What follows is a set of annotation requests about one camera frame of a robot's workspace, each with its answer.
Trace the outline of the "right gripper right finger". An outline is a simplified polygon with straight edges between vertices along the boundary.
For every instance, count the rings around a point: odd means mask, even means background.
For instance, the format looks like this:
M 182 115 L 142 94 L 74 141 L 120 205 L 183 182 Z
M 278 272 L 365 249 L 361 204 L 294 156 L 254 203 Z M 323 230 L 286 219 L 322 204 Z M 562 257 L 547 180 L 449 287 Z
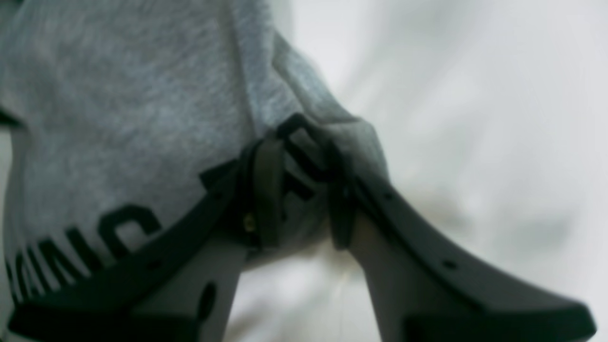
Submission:
M 580 301 L 521 281 L 439 233 L 380 177 L 329 185 L 333 236 L 362 267 L 383 342 L 586 342 Z

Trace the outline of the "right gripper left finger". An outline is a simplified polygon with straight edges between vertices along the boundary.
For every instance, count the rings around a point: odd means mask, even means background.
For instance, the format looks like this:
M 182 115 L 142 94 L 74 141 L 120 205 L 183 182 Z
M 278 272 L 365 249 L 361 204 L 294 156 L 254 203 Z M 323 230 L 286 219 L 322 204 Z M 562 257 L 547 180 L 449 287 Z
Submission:
M 38 342 L 220 342 L 250 253 L 281 244 L 284 143 L 243 151 L 191 213 L 108 270 L 15 310 Z

